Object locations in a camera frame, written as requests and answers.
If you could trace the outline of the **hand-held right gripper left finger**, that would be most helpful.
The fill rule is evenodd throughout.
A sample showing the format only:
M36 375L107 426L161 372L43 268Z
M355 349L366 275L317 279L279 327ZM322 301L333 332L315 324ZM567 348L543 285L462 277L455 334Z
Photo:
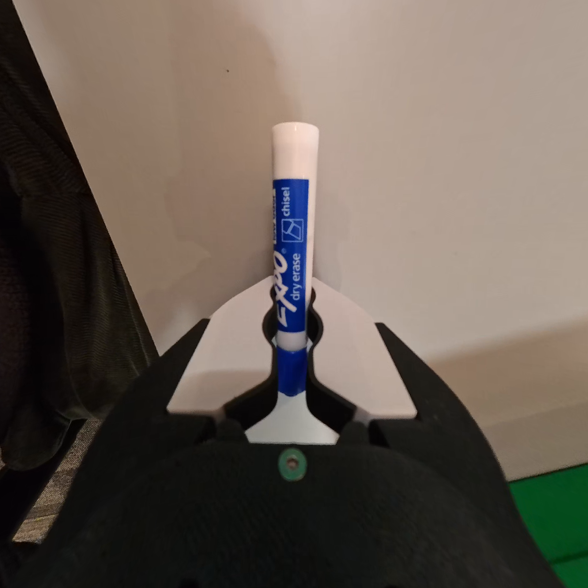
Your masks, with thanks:
M273 309L273 277L231 298L209 319L167 411L215 419L231 401L267 381L273 369L273 336L263 320Z

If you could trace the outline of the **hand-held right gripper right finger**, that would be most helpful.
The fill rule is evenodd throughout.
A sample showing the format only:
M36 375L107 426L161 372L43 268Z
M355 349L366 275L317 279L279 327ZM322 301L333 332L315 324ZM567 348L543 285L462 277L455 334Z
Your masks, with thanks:
M360 422L413 420L417 410L375 321L337 290L312 283L322 323L312 347L318 383L355 406Z

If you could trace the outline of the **green cloth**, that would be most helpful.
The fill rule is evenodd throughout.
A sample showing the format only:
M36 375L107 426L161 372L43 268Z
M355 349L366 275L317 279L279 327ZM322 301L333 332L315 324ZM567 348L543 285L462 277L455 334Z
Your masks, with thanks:
M587 587L587 465L509 483L533 539L566 587Z

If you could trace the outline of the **dark olive trousers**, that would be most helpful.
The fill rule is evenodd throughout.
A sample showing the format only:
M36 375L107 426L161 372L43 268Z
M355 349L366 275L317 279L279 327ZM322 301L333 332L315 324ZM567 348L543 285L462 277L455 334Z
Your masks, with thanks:
M13 1L1 1L1 460L53 458L158 353Z

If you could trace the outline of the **blue dry erase marker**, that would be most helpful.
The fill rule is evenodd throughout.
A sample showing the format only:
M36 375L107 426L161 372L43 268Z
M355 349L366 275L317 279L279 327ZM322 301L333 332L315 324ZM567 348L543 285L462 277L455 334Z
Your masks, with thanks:
M319 129L283 122L272 128L273 288L278 391L306 389Z

